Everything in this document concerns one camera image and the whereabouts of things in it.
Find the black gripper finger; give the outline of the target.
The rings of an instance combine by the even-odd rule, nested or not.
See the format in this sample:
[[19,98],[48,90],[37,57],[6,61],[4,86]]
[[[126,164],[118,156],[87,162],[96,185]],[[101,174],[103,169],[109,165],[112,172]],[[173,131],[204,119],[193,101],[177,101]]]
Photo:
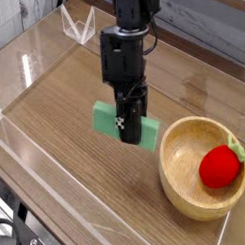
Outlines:
[[141,141],[141,117],[143,115],[143,96],[145,90],[138,85],[126,94],[116,94],[116,122],[123,143],[138,145]]

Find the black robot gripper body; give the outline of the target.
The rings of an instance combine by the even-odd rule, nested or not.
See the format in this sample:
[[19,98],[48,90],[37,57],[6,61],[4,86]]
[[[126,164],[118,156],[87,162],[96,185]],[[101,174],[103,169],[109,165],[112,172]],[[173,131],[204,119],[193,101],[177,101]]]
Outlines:
[[125,34],[118,26],[101,30],[101,71],[104,83],[126,95],[144,77],[143,34]]

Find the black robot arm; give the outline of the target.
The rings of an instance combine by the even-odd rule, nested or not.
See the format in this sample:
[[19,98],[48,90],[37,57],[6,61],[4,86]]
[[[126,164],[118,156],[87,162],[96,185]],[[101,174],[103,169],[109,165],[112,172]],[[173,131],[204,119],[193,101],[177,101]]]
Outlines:
[[142,118],[147,115],[144,38],[157,26],[154,16],[160,0],[113,0],[116,23],[101,30],[102,81],[114,89],[116,126],[122,142],[137,145],[142,139]]

